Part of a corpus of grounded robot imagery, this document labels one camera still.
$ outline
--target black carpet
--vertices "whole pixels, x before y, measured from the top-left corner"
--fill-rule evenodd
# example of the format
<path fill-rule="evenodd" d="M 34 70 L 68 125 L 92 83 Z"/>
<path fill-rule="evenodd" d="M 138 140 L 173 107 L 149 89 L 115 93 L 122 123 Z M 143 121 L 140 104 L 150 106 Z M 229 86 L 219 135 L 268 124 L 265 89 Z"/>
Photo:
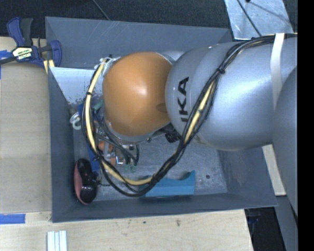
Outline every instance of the black carpet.
<path fill-rule="evenodd" d="M 96 0 L 111 20 L 228 28 L 223 0 Z M 283 0 L 298 31 L 298 0 Z M 0 36 L 14 17 L 33 18 L 31 37 L 45 38 L 45 16 L 106 19 L 92 0 L 0 0 Z M 285 250 L 274 209 L 246 210 L 255 250 Z"/>

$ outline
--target wire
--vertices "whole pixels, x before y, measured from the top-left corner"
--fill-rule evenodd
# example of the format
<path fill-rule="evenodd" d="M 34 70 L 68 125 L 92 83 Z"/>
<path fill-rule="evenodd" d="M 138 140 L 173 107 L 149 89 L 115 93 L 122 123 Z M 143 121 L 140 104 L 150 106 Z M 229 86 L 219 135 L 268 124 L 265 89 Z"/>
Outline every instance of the wire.
<path fill-rule="evenodd" d="M 94 2 L 94 4 L 97 6 L 97 8 L 99 8 L 99 10 L 101 11 L 102 14 L 104 14 L 104 16 L 106 17 L 106 19 L 110 20 L 110 18 L 107 16 L 107 14 L 104 12 L 104 10 L 98 5 L 97 1 L 92 0 Z"/>
<path fill-rule="evenodd" d="M 245 16 L 248 18 L 250 24 L 251 24 L 252 27 L 255 29 L 255 31 L 257 32 L 257 34 L 258 34 L 259 36 L 262 36 L 262 34 L 258 31 L 256 25 L 253 23 L 253 21 L 251 20 L 251 18 L 249 17 L 249 15 L 247 14 L 247 12 L 245 11 L 245 9 L 244 9 L 244 7 L 242 6 L 240 0 L 237 0 L 237 2 L 239 3 L 239 5 L 240 5 L 241 9 L 243 10 Z"/>
<path fill-rule="evenodd" d="M 291 35 L 285 35 L 285 38 L 288 37 L 295 37 L 296 34 Z M 199 97 L 197 98 L 189 116 L 188 121 L 185 124 L 182 136 L 179 140 L 178 147 L 176 151 L 171 155 L 164 164 L 160 167 L 160 169 L 152 175 L 152 177 L 149 177 L 147 179 L 142 180 L 132 180 L 127 179 L 121 175 L 121 173 L 107 160 L 104 159 L 102 151 L 100 151 L 97 147 L 97 137 L 94 137 L 93 131 L 96 131 L 94 127 L 94 123 L 91 122 L 91 96 L 93 89 L 96 85 L 97 79 L 102 73 L 104 69 L 104 65 L 106 62 L 106 59 L 103 59 L 100 66 L 96 69 L 94 72 L 91 84 L 88 88 L 86 98 L 85 98 L 85 104 L 83 108 L 83 115 L 82 115 L 82 126 L 86 125 L 86 133 L 87 136 L 86 139 L 88 143 L 91 145 L 91 148 L 95 155 L 97 156 L 100 168 L 107 179 L 108 183 L 115 188 L 118 192 L 120 192 L 123 195 L 126 195 L 128 197 L 139 197 L 144 194 L 146 194 L 149 190 L 151 190 L 166 174 L 167 172 L 178 163 L 178 161 L 181 159 L 182 155 L 185 152 L 186 147 L 190 144 L 194 136 L 198 133 L 202 125 L 205 123 L 210 110 L 212 108 L 212 104 L 214 101 L 214 97 L 216 94 L 218 82 L 220 79 L 220 76 L 225 73 L 227 67 L 232 63 L 232 61 L 245 49 L 256 47 L 268 43 L 272 43 L 274 41 L 275 35 L 269 35 L 269 36 L 263 36 L 259 38 L 251 39 L 250 41 L 241 42 L 238 44 L 235 44 L 232 46 L 229 51 L 226 53 L 225 58 L 221 62 L 220 66 L 217 67 L 217 69 L 214 71 L 214 73 L 211 75 L 211 77 L 208 79 L 208 81 L 205 83 L 201 93 L 199 94 Z M 109 137 L 109 139 L 106 139 L 105 137 L 102 137 L 103 140 L 108 141 L 110 144 L 112 144 L 114 147 L 119 148 L 124 153 L 127 152 L 119 143 L 117 143 L 117 140 L 113 137 L 113 135 L 107 131 L 107 126 L 104 124 L 104 119 L 102 119 L 102 123 L 100 124 L 102 129 L 104 129 L 104 132 Z M 134 161 L 138 161 L 139 158 L 139 148 L 137 147 L 137 156 Z M 131 192 L 125 191 L 122 188 L 120 188 L 117 184 L 115 184 L 111 178 L 111 176 L 115 177 L 118 181 L 122 182 L 122 184 L 129 189 Z M 132 188 L 132 186 L 140 186 L 139 190 L 136 190 Z"/>

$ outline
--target clamp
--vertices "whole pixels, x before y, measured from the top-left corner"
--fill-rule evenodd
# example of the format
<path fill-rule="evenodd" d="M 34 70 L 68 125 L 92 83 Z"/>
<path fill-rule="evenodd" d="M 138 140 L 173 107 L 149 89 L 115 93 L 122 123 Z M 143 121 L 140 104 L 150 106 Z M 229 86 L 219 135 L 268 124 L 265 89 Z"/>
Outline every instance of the clamp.
<path fill-rule="evenodd" d="M 15 17 L 11 19 L 7 24 L 7 30 L 9 36 L 14 39 L 16 48 L 11 51 L 12 56 L 3 60 L 0 60 L 0 65 L 17 61 L 28 62 L 44 69 L 45 59 L 42 58 L 42 52 L 52 50 L 52 60 L 54 66 L 59 66 L 62 60 L 61 44 L 58 40 L 53 40 L 50 45 L 46 47 L 37 47 L 32 44 L 30 38 L 30 27 L 32 18 L 20 18 Z"/>

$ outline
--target yellow cable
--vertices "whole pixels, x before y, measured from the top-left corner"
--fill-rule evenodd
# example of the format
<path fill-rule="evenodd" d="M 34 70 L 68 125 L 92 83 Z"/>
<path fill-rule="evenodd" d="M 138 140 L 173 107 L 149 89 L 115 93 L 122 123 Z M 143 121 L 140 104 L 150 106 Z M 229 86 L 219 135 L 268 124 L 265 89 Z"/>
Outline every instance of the yellow cable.
<path fill-rule="evenodd" d="M 208 97 L 209 97 L 209 94 L 210 94 L 210 91 L 212 90 L 212 88 L 214 89 L 216 87 L 216 81 L 213 81 L 211 82 L 210 86 L 208 87 L 203 99 L 201 100 L 200 104 L 199 104 L 199 107 L 196 111 L 196 113 L 194 114 L 193 116 L 193 119 L 192 119 L 192 122 L 190 123 L 189 125 L 189 128 L 188 128 L 188 131 L 185 135 L 185 141 L 184 143 L 186 143 L 188 141 L 188 138 L 189 136 L 191 135 L 193 129 L 194 129 L 194 126 L 196 124 L 196 122 L 198 121 L 199 119 L 199 116 L 201 115 L 201 111 L 203 110 L 205 104 L 207 103 L 207 100 L 208 100 Z"/>
<path fill-rule="evenodd" d="M 87 132 L 87 137 L 88 137 L 88 140 L 90 141 L 91 145 L 92 145 L 92 148 L 93 150 L 97 153 L 97 149 L 96 149 L 96 144 L 95 144 L 95 141 L 94 141 L 94 137 L 93 137 L 93 132 L 92 132 L 92 128 L 91 128 L 91 118 L 89 116 L 89 109 L 90 109 L 90 106 L 91 106 L 91 96 L 90 94 L 92 94 L 93 90 L 94 90 L 94 87 L 96 85 L 96 82 L 97 82 L 97 79 L 98 77 L 100 76 L 103 68 L 104 68 L 104 64 L 103 62 L 105 62 L 106 60 L 104 59 L 101 63 L 101 65 L 98 67 L 92 81 L 91 81 L 91 84 L 88 88 L 88 91 L 87 91 L 87 96 L 86 96 L 86 101 L 85 101 L 85 118 L 86 118 L 86 132 Z M 202 101 L 200 102 L 199 104 L 199 107 L 191 121 L 191 124 L 189 125 L 189 129 L 187 131 L 187 134 L 186 134 L 186 137 L 185 137 L 185 143 L 188 141 L 188 138 L 189 136 L 191 135 L 192 131 L 193 131 L 193 128 L 196 124 L 196 122 L 198 121 L 199 119 L 199 116 L 201 114 L 201 111 L 203 110 L 205 104 L 207 103 L 207 100 L 208 100 L 208 97 L 209 97 L 209 94 L 211 93 L 210 91 L 212 90 L 212 88 L 214 89 L 216 87 L 216 81 L 213 81 L 210 86 L 208 87 Z M 145 185 L 145 184 L 148 184 L 152 177 L 149 177 L 147 179 L 143 179 L 143 180 L 132 180 L 132 179 L 128 179 L 128 178 L 121 178 L 121 176 L 119 174 L 117 174 L 115 171 L 113 171 L 113 169 L 111 167 L 109 167 L 105 162 L 101 161 L 103 166 L 105 167 L 105 169 L 113 176 L 115 177 L 116 179 L 120 180 L 121 182 L 127 182 L 128 184 L 130 185 L 133 185 L 133 186 L 141 186 L 141 185 Z"/>
<path fill-rule="evenodd" d="M 91 94 L 94 90 L 94 87 L 96 85 L 96 82 L 104 68 L 104 63 L 106 60 L 102 60 L 102 63 L 101 65 L 98 67 L 94 77 L 92 78 L 92 81 L 91 81 L 91 84 L 89 85 L 89 88 L 88 88 L 88 91 L 87 91 L 87 96 L 86 96 L 86 101 L 85 101 L 85 118 L 86 118 L 86 132 L 87 132 L 87 137 L 88 137 L 88 140 L 90 141 L 91 143 L 91 146 L 93 148 L 93 150 L 97 153 L 97 149 L 96 149 L 96 144 L 95 144 L 95 141 L 94 141 L 94 137 L 93 137 L 93 132 L 92 132 L 92 128 L 91 128 L 91 118 L 89 116 L 89 109 L 90 109 L 90 106 L 91 106 Z M 124 182 L 124 180 L 121 178 L 120 175 L 118 175 L 116 172 L 114 172 L 112 170 L 112 168 L 110 168 L 106 163 L 104 163 L 103 161 L 101 161 L 103 166 L 105 167 L 105 169 L 113 176 L 115 177 L 116 179 L 120 180 L 121 182 Z M 132 180 L 132 179 L 127 179 L 127 178 L 124 178 L 125 181 L 133 186 L 141 186 L 141 185 L 144 185 L 144 184 L 147 184 L 151 181 L 152 177 L 149 177 L 147 179 L 143 179 L 143 180 Z"/>

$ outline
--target computer mouse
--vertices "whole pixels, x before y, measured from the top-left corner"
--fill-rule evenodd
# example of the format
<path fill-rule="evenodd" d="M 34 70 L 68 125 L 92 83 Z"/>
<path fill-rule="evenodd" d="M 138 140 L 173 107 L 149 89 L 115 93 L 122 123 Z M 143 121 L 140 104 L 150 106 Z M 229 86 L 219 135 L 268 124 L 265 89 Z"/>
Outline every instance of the computer mouse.
<path fill-rule="evenodd" d="M 93 173 L 91 163 L 86 159 L 79 159 L 74 166 L 74 190 L 80 203 L 87 205 L 97 195 L 98 181 Z"/>

